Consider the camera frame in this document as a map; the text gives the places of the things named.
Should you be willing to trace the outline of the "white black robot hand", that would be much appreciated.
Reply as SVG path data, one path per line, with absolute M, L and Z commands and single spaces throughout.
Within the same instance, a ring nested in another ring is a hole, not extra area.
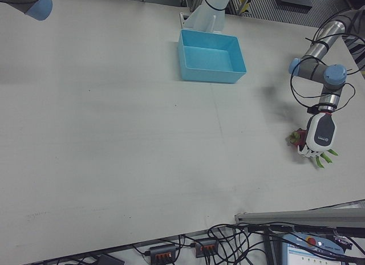
M 304 157 L 319 157 L 329 151 L 334 143 L 337 125 L 332 114 L 320 112 L 312 116 L 305 130 L 302 142 L 297 146 L 298 154 Z

